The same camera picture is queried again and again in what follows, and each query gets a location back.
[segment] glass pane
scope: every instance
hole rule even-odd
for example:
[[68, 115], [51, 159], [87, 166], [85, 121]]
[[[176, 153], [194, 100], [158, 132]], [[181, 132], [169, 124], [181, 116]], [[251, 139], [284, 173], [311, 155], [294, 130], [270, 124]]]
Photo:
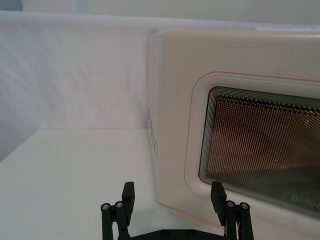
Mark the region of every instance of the glass pane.
[[216, 87], [208, 97], [200, 178], [320, 213], [320, 101]]

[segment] white table surface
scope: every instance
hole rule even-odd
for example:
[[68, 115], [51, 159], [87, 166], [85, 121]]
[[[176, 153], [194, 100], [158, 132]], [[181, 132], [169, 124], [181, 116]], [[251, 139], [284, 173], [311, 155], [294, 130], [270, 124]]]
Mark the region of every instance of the white table surface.
[[158, 204], [153, 167], [146, 129], [40, 130], [0, 163], [0, 239], [102, 240], [100, 206], [120, 200], [127, 181], [135, 184], [131, 236], [222, 234]]

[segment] bolt head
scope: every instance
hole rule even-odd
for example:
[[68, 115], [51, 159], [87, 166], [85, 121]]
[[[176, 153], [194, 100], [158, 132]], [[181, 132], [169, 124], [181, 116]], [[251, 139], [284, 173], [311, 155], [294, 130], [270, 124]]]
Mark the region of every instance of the bolt head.
[[247, 204], [245, 204], [245, 203], [242, 203], [242, 204], [241, 204], [241, 207], [242, 207], [243, 209], [247, 209], [249, 206], [248, 206]]
[[194, 230], [188, 230], [186, 234], [188, 237], [193, 238], [196, 235], [196, 232]]
[[109, 205], [108, 204], [104, 204], [102, 207], [101, 207], [103, 210], [107, 210], [109, 208]]
[[124, 204], [123, 204], [122, 202], [117, 202], [117, 203], [115, 204], [115, 206], [116, 206], [117, 208], [121, 208], [123, 205], [124, 205]]
[[227, 205], [232, 208], [234, 206], [234, 204], [231, 201], [228, 201]]
[[168, 238], [168, 237], [170, 237], [170, 232], [168, 230], [162, 230], [161, 231], [161, 236], [163, 238]]

